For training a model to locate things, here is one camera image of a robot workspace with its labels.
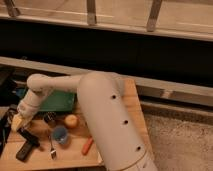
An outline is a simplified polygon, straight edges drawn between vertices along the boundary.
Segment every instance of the black tool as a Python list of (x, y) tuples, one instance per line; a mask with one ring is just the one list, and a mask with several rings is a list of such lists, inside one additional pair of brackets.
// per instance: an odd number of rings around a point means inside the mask
[(20, 161), (25, 161), (29, 156), (30, 152), (33, 150), (34, 145), (32, 145), (29, 141), (26, 141), (21, 149), (16, 154), (16, 158)]
[(40, 143), (38, 141), (38, 137), (36, 137), (35, 135), (32, 135), (27, 130), (21, 128), (18, 130), (18, 132), (27, 140), (24, 143), (24, 145), (21, 147), (21, 149), (18, 151), (18, 153), (16, 154), (16, 158), (24, 162), (29, 156), (29, 154), (31, 153), (31, 151), (35, 147), (40, 146)]

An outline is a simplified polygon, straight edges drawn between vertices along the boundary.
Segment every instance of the glass panel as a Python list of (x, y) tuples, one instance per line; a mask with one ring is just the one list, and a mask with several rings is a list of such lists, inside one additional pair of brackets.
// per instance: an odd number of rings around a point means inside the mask
[(86, 0), (14, 0), (22, 15), (86, 21)]
[(126, 26), (146, 26), (151, 0), (97, 0), (98, 22)]
[(213, 33), (213, 1), (165, 0), (157, 28)]

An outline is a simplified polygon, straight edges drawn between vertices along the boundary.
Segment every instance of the yellow object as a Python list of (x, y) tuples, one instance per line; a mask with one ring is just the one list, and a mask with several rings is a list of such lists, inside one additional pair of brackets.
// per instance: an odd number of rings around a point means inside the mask
[(68, 128), (75, 128), (78, 125), (78, 117), (75, 115), (68, 115), (64, 122)]
[(26, 126), (31, 120), (33, 116), (30, 116), (28, 118), (23, 118), (21, 114), (16, 114), (13, 117), (11, 129), (13, 131), (18, 131), (19, 128)]

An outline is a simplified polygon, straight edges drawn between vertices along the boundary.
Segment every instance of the screw hole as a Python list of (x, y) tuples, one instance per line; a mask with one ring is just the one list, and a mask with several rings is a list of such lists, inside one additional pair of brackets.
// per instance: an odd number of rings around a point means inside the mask
[(140, 150), (141, 150), (141, 147), (140, 147), (140, 146), (136, 148), (136, 151), (140, 151)]
[(112, 95), (112, 96), (111, 96), (111, 99), (116, 99), (116, 95)]
[(127, 125), (128, 123), (129, 123), (128, 120), (125, 120), (125, 121), (123, 122), (124, 125)]
[(147, 166), (147, 163), (144, 163), (143, 168), (146, 168), (146, 166)]

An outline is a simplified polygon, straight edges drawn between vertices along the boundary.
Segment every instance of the orange object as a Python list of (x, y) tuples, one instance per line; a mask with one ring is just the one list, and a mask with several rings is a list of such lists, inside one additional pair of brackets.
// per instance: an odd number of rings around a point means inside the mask
[(92, 137), (90, 137), (90, 138), (87, 140), (87, 142), (84, 144), (84, 146), (83, 146), (83, 148), (82, 148), (82, 150), (81, 150), (81, 153), (82, 153), (83, 155), (87, 155), (87, 153), (88, 153), (90, 147), (92, 146), (92, 143), (93, 143), (93, 142), (94, 142), (94, 140), (93, 140)]

